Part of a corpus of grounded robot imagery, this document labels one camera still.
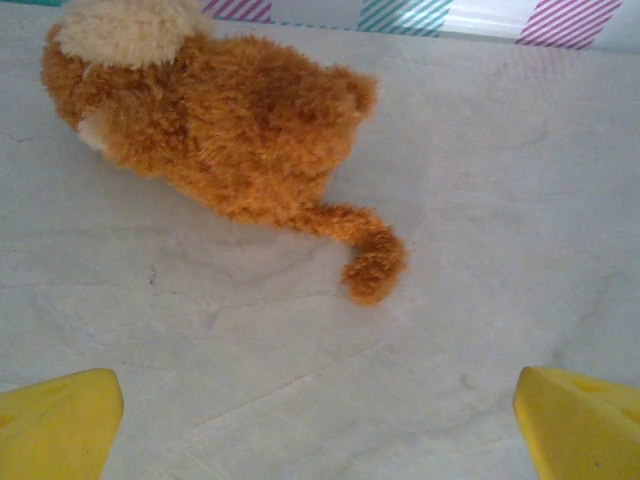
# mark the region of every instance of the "striped fabric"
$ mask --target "striped fabric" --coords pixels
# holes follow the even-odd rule
[[[583,49],[593,43],[622,0],[542,0],[516,41]]]
[[[438,36],[451,0],[365,0],[358,30]]]
[[[203,12],[220,20],[271,23],[271,0],[211,0]]]

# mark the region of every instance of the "brown fluffy fur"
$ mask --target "brown fluffy fur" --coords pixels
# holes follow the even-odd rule
[[[54,25],[42,82],[76,131],[83,120],[104,154],[232,220],[329,236],[359,253],[343,283],[376,304],[405,268],[401,241],[373,212],[322,202],[376,101],[376,82],[322,68],[253,36],[184,39],[173,62],[133,69],[61,53]]]

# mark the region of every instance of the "orange plush toy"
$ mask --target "orange plush toy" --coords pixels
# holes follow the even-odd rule
[[[232,220],[355,247],[361,304],[396,285],[406,252],[369,210],[328,205],[331,172],[376,102],[376,80],[254,36],[216,39],[197,0],[72,0],[42,82],[92,148]]]

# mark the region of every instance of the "striped wall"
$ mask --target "striped wall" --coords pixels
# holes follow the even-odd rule
[[[60,5],[64,0],[0,0]],[[640,53],[640,0],[199,0],[230,21]]]

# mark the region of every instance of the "plush toy ear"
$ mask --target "plush toy ear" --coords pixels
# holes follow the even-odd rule
[[[105,66],[171,62],[185,37],[212,31],[199,0],[71,0],[65,8],[62,53]]]

